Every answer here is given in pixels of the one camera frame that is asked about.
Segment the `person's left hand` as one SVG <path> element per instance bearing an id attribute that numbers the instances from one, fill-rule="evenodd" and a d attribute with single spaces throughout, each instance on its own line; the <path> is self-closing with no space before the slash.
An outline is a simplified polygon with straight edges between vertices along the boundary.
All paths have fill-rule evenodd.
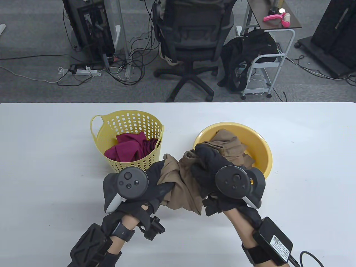
<path id="1" fill-rule="evenodd" d="M 142 196 L 133 200 L 127 200 L 123 204 L 120 204 L 113 214 L 107 216 L 107 218 L 112 219 L 112 227 L 116 226 L 123 216 L 131 215 L 139 220 L 145 230 L 150 228 L 150 215 L 158 210 L 164 197 L 175 185 L 174 182 L 158 184 L 164 164 L 164 160 L 153 163 L 146 171 L 149 184 L 146 192 Z"/>

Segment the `person's right hand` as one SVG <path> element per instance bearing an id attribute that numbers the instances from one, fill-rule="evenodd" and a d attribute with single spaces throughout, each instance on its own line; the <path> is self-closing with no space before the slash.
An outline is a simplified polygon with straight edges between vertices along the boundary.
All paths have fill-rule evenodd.
<path id="1" fill-rule="evenodd" d="M 217 188 L 215 183 L 217 172 L 223 167 L 234 166 L 233 163 L 207 144 L 197 144 L 195 146 L 195 154 L 199 160 L 192 164 L 191 174 L 200 186 L 201 197 L 208 197 L 207 201 L 203 201 L 203 206 L 206 208 L 206 216 L 235 208 L 247 217 L 253 217 L 253 214 L 258 214 L 255 209 L 248 207 L 243 200 L 227 197 Z"/>

